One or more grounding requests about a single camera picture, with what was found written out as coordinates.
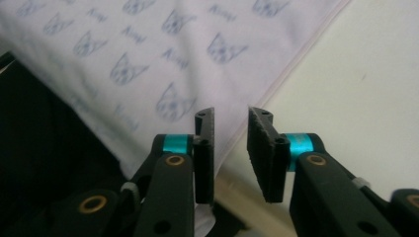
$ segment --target white sheet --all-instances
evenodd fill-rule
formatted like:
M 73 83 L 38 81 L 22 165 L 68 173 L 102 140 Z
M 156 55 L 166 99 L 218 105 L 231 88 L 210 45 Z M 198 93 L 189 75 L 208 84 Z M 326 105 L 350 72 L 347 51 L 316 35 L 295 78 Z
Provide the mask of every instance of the white sheet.
M 0 0 L 0 39 L 127 177 L 155 134 L 193 133 L 194 113 L 208 107 L 218 170 L 247 106 L 269 98 L 348 1 Z

